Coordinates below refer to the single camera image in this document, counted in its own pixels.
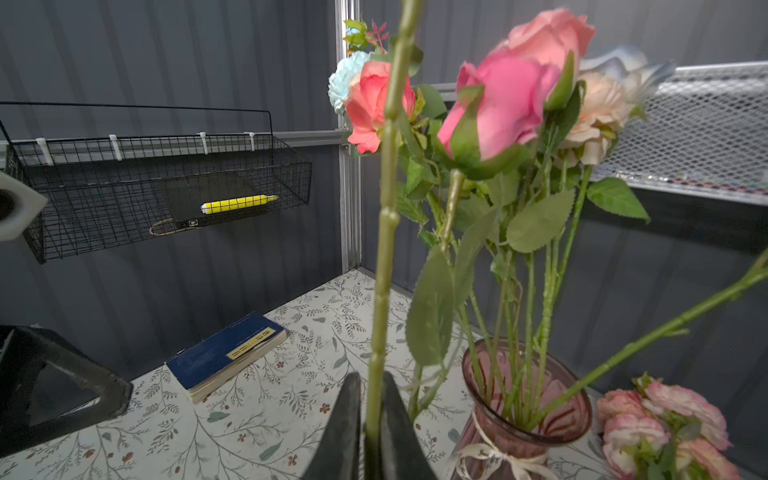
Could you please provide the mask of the coral pink rose stem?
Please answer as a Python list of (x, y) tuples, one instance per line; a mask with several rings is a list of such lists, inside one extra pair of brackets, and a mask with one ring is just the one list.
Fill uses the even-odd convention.
[[(385, 103), (391, 64), (370, 60), (350, 85), (346, 113), (352, 124), (349, 142), (359, 154), (381, 154), (385, 123)], [(405, 83), (403, 106), (406, 118), (399, 121), (396, 133), (398, 160), (396, 173), (397, 212), (418, 225), (418, 237), (428, 247), (439, 243), (436, 220), (428, 228), (429, 217), (423, 204), (436, 202), (435, 191), (448, 179), (440, 165), (442, 148), (437, 145), (437, 129), (442, 125), (447, 109), (436, 90), (429, 85), (414, 87)]]

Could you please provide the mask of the red glass vase with ribbon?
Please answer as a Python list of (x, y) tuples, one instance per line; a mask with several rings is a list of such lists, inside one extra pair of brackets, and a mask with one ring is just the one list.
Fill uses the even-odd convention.
[(520, 342), (478, 340), (465, 352), (462, 373), (472, 407), (451, 456), (453, 479), (555, 479), (551, 451), (591, 430), (592, 406), (584, 392), (538, 417), (576, 377), (551, 356), (540, 374), (537, 354), (526, 373), (525, 350)]

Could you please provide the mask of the peach rose stem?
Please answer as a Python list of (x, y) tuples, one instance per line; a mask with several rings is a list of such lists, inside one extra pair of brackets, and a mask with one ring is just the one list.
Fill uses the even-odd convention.
[(569, 192), (571, 206), (565, 219), (558, 224), (557, 233), (546, 245), (543, 312), (535, 334), (538, 374), (531, 382), (535, 388), (533, 413), (543, 407), (554, 310), (579, 229), (588, 182), (594, 168), (615, 147), (633, 110), (642, 107), (641, 103), (633, 100), (636, 92), (636, 87), (627, 87), (605, 74), (584, 73), (576, 83), (569, 103), (550, 111), (546, 119), (542, 138), (544, 146), (540, 148), (545, 168), (544, 191), (546, 195)]

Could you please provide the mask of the light pink rose stem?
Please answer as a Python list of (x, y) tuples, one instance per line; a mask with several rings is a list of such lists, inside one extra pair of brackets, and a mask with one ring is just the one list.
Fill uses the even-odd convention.
[(397, 212), (396, 173), (398, 151), (396, 133), (398, 132), (399, 121), (406, 118), (403, 94), (422, 11), (423, 3), (419, 0), (404, 1), (402, 3), (398, 40), (393, 48), (384, 109), (385, 123), (381, 140), (380, 161), (378, 250), (364, 429), (364, 477), (366, 479), (379, 479), (382, 469), (380, 455), (382, 389), (384, 386), (385, 348), (395, 233), (400, 221), (400, 216)]

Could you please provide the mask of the pale pink rose stem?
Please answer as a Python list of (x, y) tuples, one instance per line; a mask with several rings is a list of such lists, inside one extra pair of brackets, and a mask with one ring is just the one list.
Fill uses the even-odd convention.
[(650, 346), (657, 340), (686, 335), (687, 329), (685, 326), (688, 323), (703, 316), (704, 314), (710, 312), (725, 302), (734, 301), (748, 289), (762, 281), (765, 281), (766, 279), (767, 249), (764, 249), (757, 256), (756, 260), (746, 271), (746, 273), (737, 282), (717, 292), (699, 304), (691, 307), (682, 314), (667, 321), (666, 323), (645, 334), (639, 339), (625, 345), (620, 351), (615, 353), (605, 362), (588, 372), (584, 377), (578, 379), (575, 384), (567, 388), (564, 393), (552, 400), (543, 409), (538, 410), (533, 415), (532, 419), (525, 424), (525, 426), (531, 428), (535, 427), (553, 410), (564, 405), (568, 400), (579, 394), (586, 387), (590, 386), (592, 383), (607, 374), (610, 370), (620, 365), (631, 356)]

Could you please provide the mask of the small pink rosebud stem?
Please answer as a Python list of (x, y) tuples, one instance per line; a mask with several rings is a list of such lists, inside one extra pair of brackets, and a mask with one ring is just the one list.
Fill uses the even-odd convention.
[(509, 50), (520, 58), (552, 64), (561, 70), (573, 53), (574, 70), (579, 71), (597, 32), (587, 19), (567, 8), (540, 12), (530, 22), (514, 27), (495, 50)]

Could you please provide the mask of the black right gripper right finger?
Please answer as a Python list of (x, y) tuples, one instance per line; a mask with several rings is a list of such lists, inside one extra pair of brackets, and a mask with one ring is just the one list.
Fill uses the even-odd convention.
[(380, 474), (386, 480), (436, 480), (393, 376), (384, 372), (380, 420)]

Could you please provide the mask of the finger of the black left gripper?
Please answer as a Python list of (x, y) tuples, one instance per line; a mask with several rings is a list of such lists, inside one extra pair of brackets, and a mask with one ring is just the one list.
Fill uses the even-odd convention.
[(127, 412), (134, 386), (53, 330), (1, 327), (1, 456)]

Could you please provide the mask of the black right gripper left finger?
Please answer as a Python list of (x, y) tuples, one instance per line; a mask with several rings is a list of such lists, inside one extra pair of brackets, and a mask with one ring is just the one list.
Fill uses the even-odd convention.
[(317, 450), (302, 479), (359, 478), (361, 376), (348, 374), (342, 384)]

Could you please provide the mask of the white blue flower spray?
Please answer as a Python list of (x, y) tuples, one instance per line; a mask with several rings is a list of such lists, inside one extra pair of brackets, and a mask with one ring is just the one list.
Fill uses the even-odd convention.
[(343, 26), (343, 57), (329, 76), (327, 87), (329, 103), (338, 116), (345, 114), (353, 80), (361, 74), (364, 64), (374, 54), (386, 54), (385, 42), (390, 36), (386, 22), (377, 24), (374, 20), (367, 23), (364, 20), (348, 19), (343, 21)]

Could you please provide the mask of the artificial flower bunch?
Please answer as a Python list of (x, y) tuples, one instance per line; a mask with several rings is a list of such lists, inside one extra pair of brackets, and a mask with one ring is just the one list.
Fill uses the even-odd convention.
[(616, 479), (739, 479), (722, 412), (697, 392), (643, 374), (597, 401), (602, 453)]

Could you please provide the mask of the magenta pink rose stem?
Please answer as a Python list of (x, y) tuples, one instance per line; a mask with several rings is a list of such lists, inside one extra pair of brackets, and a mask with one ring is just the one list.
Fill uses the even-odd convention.
[(573, 53), (561, 70), (508, 50), (461, 68), (457, 101), (436, 133), (448, 179), (436, 202), (423, 204), (429, 218), (442, 220), (439, 243), (429, 248), (405, 323), (418, 368), (443, 367), (454, 325), (470, 324), (474, 265), (487, 250), (501, 289), (498, 322), (510, 344), (526, 347), (524, 371), (531, 371), (535, 280), (520, 281), (517, 262), (546, 250), (571, 206), (569, 192), (546, 195), (534, 178), (545, 175), (540, 148), (548, 113), (569, 103), (573, 72)]

